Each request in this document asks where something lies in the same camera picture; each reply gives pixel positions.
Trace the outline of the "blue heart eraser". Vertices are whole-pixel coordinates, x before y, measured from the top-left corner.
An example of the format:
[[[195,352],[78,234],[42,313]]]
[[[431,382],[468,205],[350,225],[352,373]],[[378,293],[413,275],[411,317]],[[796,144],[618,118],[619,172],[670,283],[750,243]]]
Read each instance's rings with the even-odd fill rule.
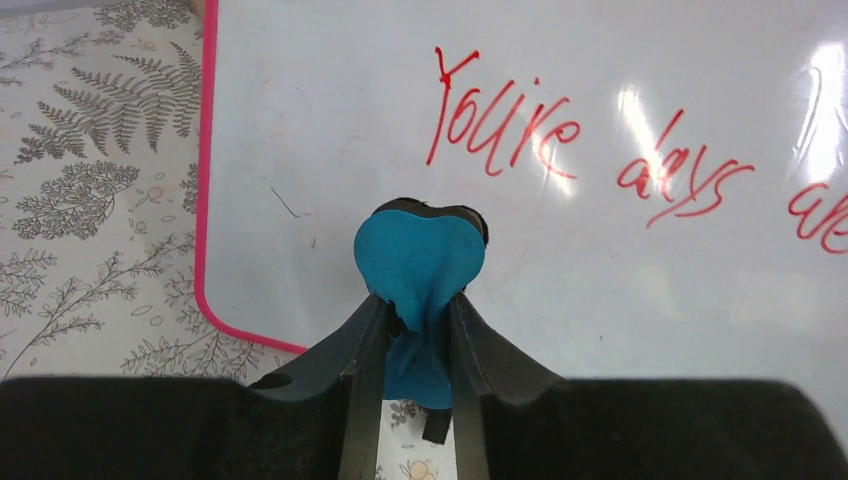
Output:
[[[354,259],[368,291],[393,306],[384,397],[426,413],[423,439],[445,442],[452,417],[446,309],[480,273],[486,221],[465,205],[399,197],[359,227]]]

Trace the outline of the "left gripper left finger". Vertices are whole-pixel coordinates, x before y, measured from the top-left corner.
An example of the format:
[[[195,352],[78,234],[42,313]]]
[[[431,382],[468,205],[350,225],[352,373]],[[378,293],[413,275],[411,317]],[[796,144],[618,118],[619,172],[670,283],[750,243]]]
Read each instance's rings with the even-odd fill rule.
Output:
[[[333,333],[250,385],[249,475],[372,479],[390,306],[368,296]]]

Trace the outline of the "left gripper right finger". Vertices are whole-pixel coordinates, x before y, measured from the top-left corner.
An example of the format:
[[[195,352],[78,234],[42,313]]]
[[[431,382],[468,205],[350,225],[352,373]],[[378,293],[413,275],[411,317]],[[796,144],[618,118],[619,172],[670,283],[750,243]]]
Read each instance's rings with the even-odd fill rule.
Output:
[[[449,303],[449,328],[458,478],[563,478],[563,379],[490,327],[464,294]]]

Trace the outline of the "pink framed whiteboard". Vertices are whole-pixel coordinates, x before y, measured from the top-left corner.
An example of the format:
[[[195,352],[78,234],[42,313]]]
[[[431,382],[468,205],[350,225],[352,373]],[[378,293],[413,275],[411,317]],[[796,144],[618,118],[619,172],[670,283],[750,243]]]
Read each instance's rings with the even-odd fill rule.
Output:
[[[300,352],[356,231],[478,211],[469,296],[572,377],[791,383],[847,436],[843,1],[210,1],[197,299]]]

